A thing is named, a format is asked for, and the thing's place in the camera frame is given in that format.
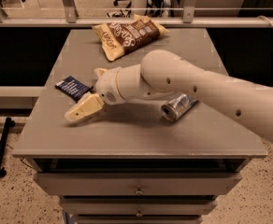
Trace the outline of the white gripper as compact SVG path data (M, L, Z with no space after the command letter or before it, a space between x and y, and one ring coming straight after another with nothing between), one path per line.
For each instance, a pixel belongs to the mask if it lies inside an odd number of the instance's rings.
M89 117L100 111L104 106L104 102L108 105L123 104L124 99L121 97L117 86L117 75L120 70L120 67L112 69L95 68L94 73L97 76L95 89L99 95L97 93L85 93L79 101L65 113L65 119L73 122Z

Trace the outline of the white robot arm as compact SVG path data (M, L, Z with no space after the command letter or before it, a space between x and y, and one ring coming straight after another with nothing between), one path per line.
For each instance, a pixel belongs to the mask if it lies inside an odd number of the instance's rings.
M84 94L65 113L66 120L89 117L105 104L184 93L273 143L272 87L205 70L162 49L147 53L139 64L95 73L96 93Z

